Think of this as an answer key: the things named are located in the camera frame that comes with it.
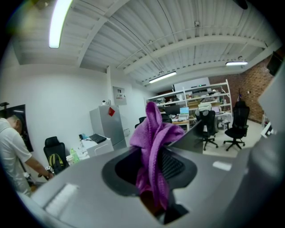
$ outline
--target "white label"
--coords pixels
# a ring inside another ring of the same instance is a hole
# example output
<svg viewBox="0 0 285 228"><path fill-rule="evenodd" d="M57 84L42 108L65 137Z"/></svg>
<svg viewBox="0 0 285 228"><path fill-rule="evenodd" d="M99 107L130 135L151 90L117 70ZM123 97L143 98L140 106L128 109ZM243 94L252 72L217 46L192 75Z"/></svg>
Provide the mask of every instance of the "white label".
<svg viewBox="0 0 285 228"><path fill-rule="evenodd" d="M225 163L225 162L220 162L220 161L216 161L213 163L213 167L218 168L218 169L222 169L225 171L230 171L232 168L232 164L231 163Z"/></svg>

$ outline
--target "red sticker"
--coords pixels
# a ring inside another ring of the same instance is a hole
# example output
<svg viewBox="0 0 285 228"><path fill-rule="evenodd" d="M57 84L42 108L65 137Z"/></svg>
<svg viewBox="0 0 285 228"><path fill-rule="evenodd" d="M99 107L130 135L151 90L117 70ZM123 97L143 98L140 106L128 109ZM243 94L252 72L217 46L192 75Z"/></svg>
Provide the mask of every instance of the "red sticker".
<svg viewBox="0 0 285 228"><path fill-rule="evenodd" d="M115 110L110 107L110 108L109 108L109 115L110 115L110 116L113 116L114 113L115 113Z"/></svg>

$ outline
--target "man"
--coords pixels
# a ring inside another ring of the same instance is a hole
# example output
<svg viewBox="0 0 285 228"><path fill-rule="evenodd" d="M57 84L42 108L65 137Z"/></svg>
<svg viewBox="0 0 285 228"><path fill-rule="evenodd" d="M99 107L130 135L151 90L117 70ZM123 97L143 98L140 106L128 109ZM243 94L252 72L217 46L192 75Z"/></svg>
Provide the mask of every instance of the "man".
<svg viewBox="0 0 285 228"><path fill-rule="evenodd" d="M53 175L46 171L29 153L20 136L21 132L22 121L17 116L13 115L7 119L0 118L0 155L3 168L6 170L15 189L30 196L31 190L20 168L19 159L41 175L49 178L52 178Z"/></svg>

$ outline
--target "white t-shirt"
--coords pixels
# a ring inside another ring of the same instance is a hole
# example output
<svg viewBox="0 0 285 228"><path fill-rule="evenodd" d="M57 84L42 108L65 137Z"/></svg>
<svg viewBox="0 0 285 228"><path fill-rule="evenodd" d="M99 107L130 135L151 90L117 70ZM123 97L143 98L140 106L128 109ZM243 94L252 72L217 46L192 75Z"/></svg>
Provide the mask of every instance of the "white t-shirt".
<svg viewBox="0 0 285 228"><path fill-rule="evenodd" d="M0 118L0 155L3 168L15 189L30 195L31 189L20 168L19 159L25 163L32 155L27 150L20 134L4 118Z"/></svg>

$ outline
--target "laptop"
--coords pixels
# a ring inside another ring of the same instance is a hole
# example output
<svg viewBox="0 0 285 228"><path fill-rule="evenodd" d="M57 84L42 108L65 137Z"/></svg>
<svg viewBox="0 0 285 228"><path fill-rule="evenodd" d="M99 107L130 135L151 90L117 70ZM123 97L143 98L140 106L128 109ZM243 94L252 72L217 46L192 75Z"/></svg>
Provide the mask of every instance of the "laptop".
<svg viewBox="0 0 285 228"><path fill-rule="evenodd" d="M180 108L180 114L178 117L178 121L184 121L189 119L189 107Z"/></svg>

